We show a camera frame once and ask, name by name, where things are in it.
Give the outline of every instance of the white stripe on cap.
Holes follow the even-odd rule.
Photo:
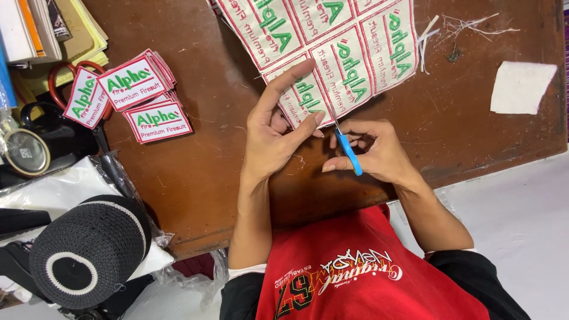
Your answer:
[[[118,204],[116,204],[116,203],[114,203],[114,202],[110,202],[110,201],[91,201],[91,202],[81,203],[81,204],[79,204],[78,206],[83,206],[83,205],[85,205],[85,204],[104,204],[104,205],[107,205],[107,206],[111,206],[111,207],[113,207],[113,208],[119,209],[119,210],[121,210],[122,212],[126,213],[126,215],[129,216],[129,217],[134,221],[134,223],[135,223],[135,224],[137,225],[137,227],[138,227],[138,231],[140,231],[140,233],[141,233],[141,236],[142,236],[142,245],[144,246],[144,247],[143,247],[143,250],[142,250],[142,256],[141,256],[141,262],[142,262],[142,260],[144,259],[144,254],[146,253],[146,237],[145,237],[145,234],[144,234],[144,230],[142,229],[142,225],[141,225],[140,221],[138,221],[137,217],[136,217],[132,212],[130,212],[127,208],[122,207],[122,206],[119,206]]]
[[[77,262],[86,265],[87,268],[89,268],[89,271],[91,272],[91,283],[87,287],[81,290],[72,290],[63,286],[61,282],[59,282],[53,275],[53,263],[61,258],[71,258]],[[59,290],[67,294],[70,294],[72,296],[80,296],[82,294],[87,294],[91,292],[95,288],[95,286],[97,285],[97,281],[99,280],[99,277],[97,275],[97,269],[95,269],[95,266],[91,263],[91,261],[81,256],[78,256],[73,252],[58,252],[55,253],[53,256],[49,257],[46,262],[46,273],[47,277],[50,279],[53,285],[55,285]]]

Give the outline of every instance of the fingernail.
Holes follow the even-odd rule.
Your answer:
[[[335,168],[336,168],[336,166],[335,166],[335,165],[332,165],[332,166],[326,166],[326,167],[322,168],[322,172],[328,172],[328,171],[332,171],[332,170],[334,170]]]
[[[316,120],[317,124],[320,124],[325,116],[326,116],[325,111],[318,111],[318,114],[316,114],[316,118],[314,118],[314,120]]]

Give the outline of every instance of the scissors blade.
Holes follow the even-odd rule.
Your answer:
[[[336,128],[338,128],[340,134],[343,134],[342,130],[340,129],[340,124],[338,123],[338,116],[336,115],[336,108],[334,108],[334,106],[330,108],[330,115],[332,116],[332,119],[334,119],[334,122],[336,123]]]

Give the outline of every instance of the forearm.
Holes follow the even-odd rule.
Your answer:
[[[405,183],[396,184],[395,190],[411,231],[425,252],[474,248],[468,230],[441,204],[418,172]]]
[[[231,269],[267,263],[273,244],[268,185],[268,180],[259,182],[242,170],[237,221],[229,244]]]

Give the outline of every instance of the person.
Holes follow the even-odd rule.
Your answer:
[[[357,156],[363,171],[394,185],[427,259],[402,245],[377,206],[273,235],[269,178],[308,137],[324,137],[317,127],[325,116],[313,112],[284,134],[275,104],[314,66],[308,59],[269,82],[248,116],[220,319],[529,319],[412,166],[386,120],[348,119],[340,126],[365,151]],[[338,148],[335,135],[330,148]],[[338,156],[322,172],[351,169]]]

